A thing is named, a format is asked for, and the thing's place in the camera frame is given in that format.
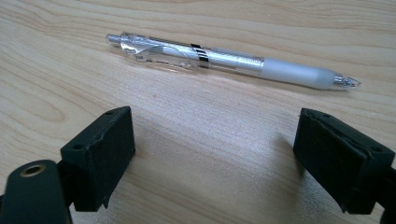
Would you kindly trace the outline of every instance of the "pen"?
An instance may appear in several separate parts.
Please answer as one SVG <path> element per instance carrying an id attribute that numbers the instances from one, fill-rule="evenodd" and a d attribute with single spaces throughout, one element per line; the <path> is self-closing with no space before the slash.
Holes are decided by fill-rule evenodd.
<path id="1" fill-rule="evenodd" d="M 228 49 L 203 48 L 199 45 L 128 33 L 108 35 L 107 40 L 144 63 L 159 63 L 187 69 L 213 68 L 321 90 L 349 90 L 361 84 L 351 77 L 326 68 L 256 57 Z"/>

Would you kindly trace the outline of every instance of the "black bracket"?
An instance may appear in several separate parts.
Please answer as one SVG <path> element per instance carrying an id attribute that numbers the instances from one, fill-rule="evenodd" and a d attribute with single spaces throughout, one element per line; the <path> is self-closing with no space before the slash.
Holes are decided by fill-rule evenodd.
<path id="1" fill-rule="evenodd" d="M 343 212 L 371 214 L 375 202 L 382 223 L 396 223 L 395 153 L 328 114 L 303 108 L 294 142 L 303 167 L 337 201 Z"/>
<path id="2" fill-rule="evenodd" d="M 61 149 L 62 160 L 33 161 L 8 177 L 0 223 L 72 223 L 69 209 L 108 205 L 134 155 L 129 106 L 107 111 Z"/>

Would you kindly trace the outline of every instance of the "hole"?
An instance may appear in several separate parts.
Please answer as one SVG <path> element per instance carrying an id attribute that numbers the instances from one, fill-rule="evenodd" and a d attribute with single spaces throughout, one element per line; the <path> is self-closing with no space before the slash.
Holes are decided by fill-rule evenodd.
<path id="1" fill-rule="evenodd" d="M 372 147 L 372 151 L 381 152 L 382 150 L 379 147 Z"/>
<path id="2" fill-rule="evenodd" d="M 76 144 L 73 146 L 73 149 L 82 149 L 84 147 L 84 145 L 82 144 Z"/>
<path id="3" fill-rule="evenodd" d="M 27 167 L 21 172 L 22 177 L 31 177 L 34 175 L 38 175 L 46 169 L 46 165 L 44 164 L 36 164 Z"/>

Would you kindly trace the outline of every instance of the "wood grain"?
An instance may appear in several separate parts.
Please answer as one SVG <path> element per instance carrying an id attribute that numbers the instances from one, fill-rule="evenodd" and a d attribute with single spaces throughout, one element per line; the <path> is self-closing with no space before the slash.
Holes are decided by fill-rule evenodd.
<path id="1" fill-rule="evenodd" d="M 129 105 L 137 154 L 109 208 L 75 223 L 378 223 L 379 205 L 343 214 L 292 145 L 308 107 L 396 148 L 395 21 L 391 0 L 0 1 L 0 190 Z M 323 66 L 362 87 L 152 69 L 107 44 L 122 31 Z"/>

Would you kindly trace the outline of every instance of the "pen cap end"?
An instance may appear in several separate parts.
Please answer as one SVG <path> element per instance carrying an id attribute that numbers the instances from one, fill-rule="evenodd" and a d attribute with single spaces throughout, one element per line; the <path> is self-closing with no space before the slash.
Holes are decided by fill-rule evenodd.
<path id="1" fill-rule="evenodd" d="M 120 35 L 107 35 L 107 41 L 111 44 L 119 45 L 121 43 Z"/>

